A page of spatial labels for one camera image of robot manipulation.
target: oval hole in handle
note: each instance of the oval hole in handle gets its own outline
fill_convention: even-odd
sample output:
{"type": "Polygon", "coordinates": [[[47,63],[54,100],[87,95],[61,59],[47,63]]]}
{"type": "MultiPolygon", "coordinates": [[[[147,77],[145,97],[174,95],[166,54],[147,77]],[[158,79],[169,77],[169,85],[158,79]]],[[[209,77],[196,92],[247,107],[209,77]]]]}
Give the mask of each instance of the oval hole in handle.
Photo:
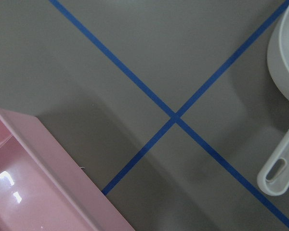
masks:
{"type": "Polygon", "coordinates": [[[280,173],[285,169],[286,165],[287,165],[287,162],[285,159],[283,158],[278,159],[273,165],[273,167],[271,168],[271,170],[269,171],[269,173],[266,175],[265,180],[267,182],[273,182],[280,175],[280,173]]]}

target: white plastic scoop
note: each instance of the white plastic scoop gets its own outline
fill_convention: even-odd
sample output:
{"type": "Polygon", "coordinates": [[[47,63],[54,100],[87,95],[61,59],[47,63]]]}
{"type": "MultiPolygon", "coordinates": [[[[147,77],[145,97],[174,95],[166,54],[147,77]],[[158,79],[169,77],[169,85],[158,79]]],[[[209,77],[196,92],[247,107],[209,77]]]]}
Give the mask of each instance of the white plastic scoop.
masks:
{"type": "MultiPolygon", "coordinates": [[[[271,36],[267,62],[273,81],[289,100],[289,7],[271,36]]],[[[289,187],[289,130],[258,174],[259,188],[277,196],[289,187]]]]}

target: blue line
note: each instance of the blue line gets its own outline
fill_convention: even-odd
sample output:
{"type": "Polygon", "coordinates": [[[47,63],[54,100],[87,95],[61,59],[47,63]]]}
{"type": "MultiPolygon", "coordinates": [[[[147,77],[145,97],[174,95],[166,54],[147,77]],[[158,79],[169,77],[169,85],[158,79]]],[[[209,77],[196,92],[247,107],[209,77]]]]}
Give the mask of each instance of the blue line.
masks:
{"type": "Polygon", "coordinates": [[[202,139],[193,129],[191,129],[183,120],[179,119],[177,124],[289,228],[289,219],[265,196],[263,196],[262,193],[259,192],[247,179],[245,179],[234,167],[232,167],[230,163],[228,163],[220,154],[218,154],[217,151],[215,151],[207,142],[205,142],[205,140],[202,139]]]}
{"type": "Polygon", "coordinates": [[[77,18],[75,18],[59,1],[49,0],[77,29],[86,36],[104,55],[106,55],[131,81],[133,81],[153,102],[169,117],[172,111],[146,84],[144,84],[119,58],[117,58],[96,36],[94,36],[77,18]]]}
{"type": "Polygon", "coordinates": [[[116,184],[140,161],[140,159],[159,141],[159,139],[173,126],[175,118],[168,122],[145,144],[145,146],[127,163],[127,165],[102,190],[107,195],[116,184]]]}
{"type": "Polygon", "coordinates": [[[189,100],[177,111],[181,117],[208,89],[212,84],[246,51],[248,47],[286,10],[289,0],[284,1],[271,16],[217,69],[217,71],[192,95],[189,100]]]}

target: gray floor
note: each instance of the gray floor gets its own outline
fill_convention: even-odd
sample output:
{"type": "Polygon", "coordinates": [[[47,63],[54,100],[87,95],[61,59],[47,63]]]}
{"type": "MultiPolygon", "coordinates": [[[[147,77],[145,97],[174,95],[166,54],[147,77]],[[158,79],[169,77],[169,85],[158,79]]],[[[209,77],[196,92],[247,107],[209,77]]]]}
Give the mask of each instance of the gray floor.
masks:
{"type": "MultiPolygon", "coordinates": [[[[60,2],[174,111],[282,3],[60,2]]],[[[273,28],[183,116],[256,187],[289,127],[273,28]]],[[[0,107],[37,116],[100,189],[169,119],[46,0],[0,1],[0,107]]],[[[139,231],[288,230],[177,125],[107,197],[139,231]]],[[[289,218],[289,190],[267,198],[289,218]]]]}

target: pink container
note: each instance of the pink container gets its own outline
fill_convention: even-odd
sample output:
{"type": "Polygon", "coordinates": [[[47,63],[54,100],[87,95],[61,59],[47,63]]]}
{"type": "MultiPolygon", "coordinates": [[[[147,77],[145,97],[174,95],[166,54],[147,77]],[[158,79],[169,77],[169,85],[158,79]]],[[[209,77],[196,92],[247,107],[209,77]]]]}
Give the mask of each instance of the pink container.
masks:
{"type": "Polygon", "coordinates": [[[0,109],[0,231],[132,231],[33,116],[0,109]]]}

